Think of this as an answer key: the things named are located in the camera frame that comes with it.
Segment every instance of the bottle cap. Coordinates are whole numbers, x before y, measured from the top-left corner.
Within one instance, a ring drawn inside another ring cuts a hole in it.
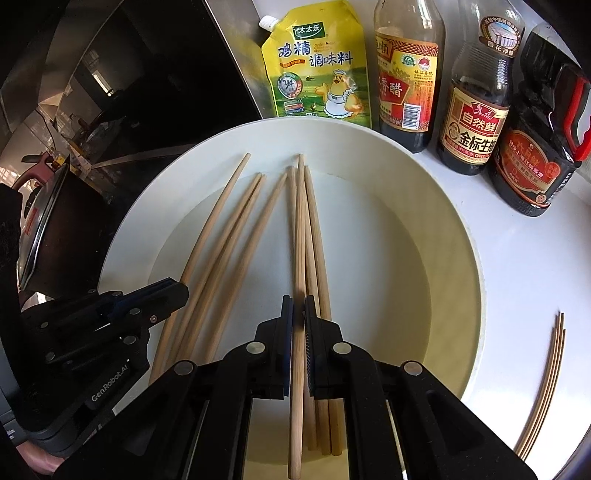
[[[261,18],[261,21],[259,22],[259,27],[264,28],[269,32],[272,32],[275,28],[275,25],[277,25],[278,21],[278,18],[272,17],[270,15],[265,15],[263,18]]]

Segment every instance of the chicken bouillon bag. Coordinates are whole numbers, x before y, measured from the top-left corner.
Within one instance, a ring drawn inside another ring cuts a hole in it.
[[[371,127],[363,28],[345,1],[290,10],[262,46],[277,116]]]

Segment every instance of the cartoon chicken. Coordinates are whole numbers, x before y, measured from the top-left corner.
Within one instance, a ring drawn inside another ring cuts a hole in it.
[[[316,93],[322,95],[324,112],[332,118],[353,118],[363,111],[361,100],[354,94],[357,85],[344,70],[335,70],[333,75],[330,88],[325,83],[316,87]]]

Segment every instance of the white countertop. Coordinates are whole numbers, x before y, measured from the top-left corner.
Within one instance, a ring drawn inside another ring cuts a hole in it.
[[[541,384],[556,313],[566,342],[556,393],[527,459],[554,478],[591,424],[591,185],[574,176],[548,212],[509,207],[488,174],[466,177],[430,151],[414,156],[441,184],[467,224],[486,290],[485,345],[462,400],[513,447]]]

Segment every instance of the wooden chopstick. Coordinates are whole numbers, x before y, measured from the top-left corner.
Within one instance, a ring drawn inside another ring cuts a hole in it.
[[[296,170],[294,167],[289,167],[288,168],[288,178],[289,178],[289,182],[290,182],[290,196],[291,196],[291,202],[290,202],[290,211],[291,211],[291,218],[292,218],[292,224],[294,227],[294,237],[295,237],[295,226],[296,226],[296,196],[297,196],[297,186],[296,186],[296,174],[295,174]],[[314,252],[312,251],[312,244],[311,241],[308,240],[308,235],[310,234],[310,216],[308,214],[308,201],[306,196],[304,195],[304,201],[305,201],[305,205],[304,205],[304,215],[306,217],[305,222],[306,222],[306,284],[307,284],[307,295],[312,295],[314,293],[312,293],[311,288],[313,289],[315,293],[315,298],[314,298],[314,302],[316,303],[316,307],[317,307],[317,292],[318,292],[318,284],[316,281],[316,266],[314,265],[314,260],[313,257],[310,258],[310,254],[314,254]],[[310,450],[311,452],[313,452],[314,450],[318,449],[318,441],[319,441],[319,437],[321,436],[319,433],[319,425],[320,422],[317,422],[318,416],[318,409],[317,409],[317,402],[314,400],[314,398],[310,395],[310,385],[308,383],[308,365],[307,362],[305,362],[304,367],[306,369],[306,371],[304,372],[304,423],[306,425],[306,429],[305,429],[305,434],[306,434],[306,443],[308,446],[308,450]],[[328,404],[326,404],[326,415],[324,415],[323,413],[323,419],[326,417],[326,420],[328,420]],[[324,432],[324,436],[326,437],[328,435],[328,443],[326,442],[326,438],[324,439],[324,445],[328,444],[328,450],[329,452],[326,453],[325,455],[329,455],[330,454],[330,430],[326,430]]]
[[[218,258],[215,268],[213,269],[211,275],[209,275],[209,278],[207,279],[207,283],[205,285],[205,288],[203,289],[203,294],[199,299],[195,311],[191,315],[190,323],[187,327],[187,333],[183,336],[183,339],[181,341],[181,346],[176,356],[177,361],[184,359],[196,359],[193,356],[193,350],[195,347],[195,342],[197,341],[197,337],[199,337],[199,333],[201,332],[201,329],[203,327],[203,321],[207,316],[207,312],[209,311],[209,307],[211,306],[214,295],[217,292],[217,288],[219,287],[219,284],[222,280],[224,272],[226,271],[230,258],[232,257],[232,253],[234,252],[236,243],[238,242],[240,234],[242,233],[242,230],[246,225],[246,221],[248,220],[252,212],[252,208],[256,203],[256,199],[258,198],[261,192],[261,187],[265,183],[265,180],[266,177],[263,175],[259,180],[258,184],[256,185],[254,192],[252,192],[252,195],[248,200],[248,203],[246,204],[244,211],[240,215],[240,218],[238,219],[234,229],[232,230],[230,238],[228,239],[228,242],[226,243],[221,256]]]
[[[267,200],[267,204],[263,209],[261,216],[259,217],[250,238],[248,239],[248,243],[244,248],[240,261],[238,263],[238,267],[232,276],[232,286],[230,288],[230,292],[227,296],[224,296],[224,302],[222,311],[219,315],[216,315],[216,324],[214,326],[214,331],[212,333],[212,338],[207,345],[204,362],[209,363],[213,361],[213,357],[216,354],[217,347],[219,346],[220,340],[222,339],[223,331],[226,327],[228,322],[228,317],[232,311],[232,307],[236,302],[236,298],[238,297],[238,293],[242,287],[242,283],[244,282],[244,278],[246,277],[246,272],[248,271],[248,267],[251,263],[252,257],[256,251],[256,247],[261,240],[261,236],[265,231],[265,227],[269,221],[269,217],[271,216],[273,209],[275,208],[275,204],[277,203],[277,199],[283,187],[285,185],[285,179],[287,175],[284,174],[273,189],[271,196]]]
[[[205,225],[199,233],[199,237],[197,237],[197,241],[193,246],[193,250],[191,250],[191,254],[189,255],[189,259],[187,260],[187,264],[181,274],[180,282],[184,283],[185,285],[188,284],[189,280],[191,280],[191,276],[193,275],[193,270],[195,270],[195,266],[197,265],[197,260],[199,260],[199,256],[203,251],[203,247],[205,247],[205,243],[209,238],[209,235],[212,233],[212,229],[219,217],[224,205],[230,194],[232,193],[232,189],[236,184],[236,181],[240,177],[242,170],[246,167],[248,160],[250,159],[250,153],[244,155],[244,158],[238,164],[236,170],[228,180],[228,183],[222,190],[221,195],[217,199],[216,204],[213,206],[209,217],[205,221]],[[154,356],[154,362],[152,362],[152,371],[150,372],[150,383],[156,380],[164,370],[164,365],[166,363],[166,354],[168,352],[167,346],[168,342],[170,341],[170,337],[175,330],[176,326],[176,318],[177,318],[178,311],[173,312],[173,314],[164,322],[164,327],[162,329],[162,333],[160,335],[160,340],[158,341],[158,346],[156,348],[156,354]]]
[[[324,248],[322,245],[322,234],[320,233],[320,220],[318,218],[318,207],[314,184],[310,167],[305,169],[306,193],[308,198],[308,209],[310,212],[310,227],[312,232],[312,243],[314,246],[314,259],[316,261],[316,276],[318,279],[319,305],[318,317],[324,320],[332,320],[330,311],[329,282],[326,274],[326,262],[324,260]],[[328,401],[330,421],[330,448],[333,455],[343,453],[342,431],[345,419],[343,400],[333,398]]]
[[[564,351],[565,335],[564,313],[560,313],[552,330],[552,342],[548,352],[542,385],[538,391],[534,407],[530,413],[524,431],[519,437],[519,441],[514,449],[515,453],[524,461],[530,454],[540,433],[554,395],[554,390],[556,389]]]
[[[211,275],[211,272],[213,271],[213,267],[215,266],[215,264],[219,258],[219,255],[222,253],[222,250],[223,250],[224,246],[226,245],[226,242],[228,241],[228,238],[230,237],[230,234],[232,233],[232,230],[234,229],[234,226],[236,225],[238,218],[242,214],[242,211],[244,210],[246,203],[251,198],[252,192],[254,192],[254,190],[255,190],[256,186],[258,185],[259,181],[261,180],[261,178],[262,178],[262,174],[261,173],[257,174],[255,176],[255,178],[253,179],[253,181],[251,182],[251,184],[248,186],[248,188],[246,189],[246,191],[244,192],[244,194],[240,198],[238,205],[236,206],[236,208],[232,212],[232,216],[226,222],[226,225],[224,227],[222,234],[217,239],[217,243],[213,247],[213,251],[209,255],[209,258],[207,259],[207,264],[205,265],[203,272],[200,274],[199,280],[197,281],[195,288],[191,292],[191,297],[189,299],[189,303],[184,309],[183,317],[181,318],[181,322],[178,326],[176,334],[174,335],[173,343],[170,348],[170,354],[168,355],[169,361],[167,363],[167,368],[170,367],[170,365],[174,362],[174,360],[176,359],[176,356],[178,355],[180,345],[181,345],[184,335],[187,331],[187,326],[189,325],[189,321],[191,319],[191,316],[192,316],[193,312],[195,311],[197,304],[199,303],[199,298],[203,292],[203,289],[205,288],[205,284],[207,283],[207,279],[209,278],[209,275]]]
[[[295,286],[294,320],[291,338],[290,439],[287,476],[301,476],[301,453],[304,428],[304,385],[306,334],[302,306],[306,296],[306,226],[304,223],[304,159],[298,156],[297,196],[295,206]]]
[[[314,296],[314,308],[320,312],[319,294],[318,294],[318,279],[316,277],[316,260],[314,258],[314,245],[312,242],[312,228],[310,226],[310,211],[308,206],[308,198],[306,195],[306,284],[308,296]],[[322,455],[330,455],[330,419],[329,419],[329,403],[328,400],[316,400],[314,402],[316,407],[316,414],[318,425],[316,427],[316,435],[318,443],[320,444],[320,451]],[[306,412],[306,405],[304,403],[304,413]]]

